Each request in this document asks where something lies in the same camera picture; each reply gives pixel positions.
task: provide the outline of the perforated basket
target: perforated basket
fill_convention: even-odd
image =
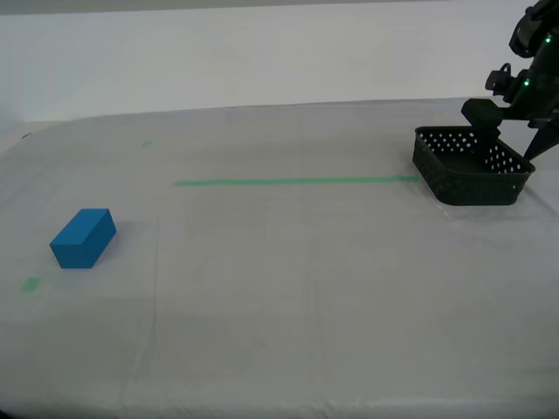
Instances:
[[[442,203],[510,205],[535,168],[498,136],[497,129],[421,127],[413,162]]]

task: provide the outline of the blue foam block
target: blue foam block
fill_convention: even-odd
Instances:
[[[81,209],[51,241],[61,268],[91,268],[116,233],[108,209]]]

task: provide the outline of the green tape line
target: green tape line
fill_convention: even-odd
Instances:
[[[173,186],[279,186],[335,183],[393,183],[420,182],[420,176],[384,177],[307,177],[294,179],[210,179],[206,181],[176,181]]]
[[[21,287],[21,292],[34,292],[41,285],[42,280],[40,277],[28,277]]]

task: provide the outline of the white table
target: white table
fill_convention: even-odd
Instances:
[[[414,128],[465,125],[461,103],[122,115],[20,141],[0,159],[0,409],[556,415],[554,151],[511,207],[445,206],[424,182],[174,185],[415,176]],[[503,138],[523,151],[527,133]],[[48,244],[87,207],[117,236],[92,270],[61,270]]]

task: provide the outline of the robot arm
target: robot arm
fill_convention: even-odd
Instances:
[[[511,106],[491,100],[468,100],[462,113],[475,127],[497,128],[503,120],[528,120],[539,132],[528,147],[529,160],[559,144],[559,0],[541,0],[516,25],[510,48],[534,58],[528,70],[513,77],[510,64],[491,72],[486,89]]]

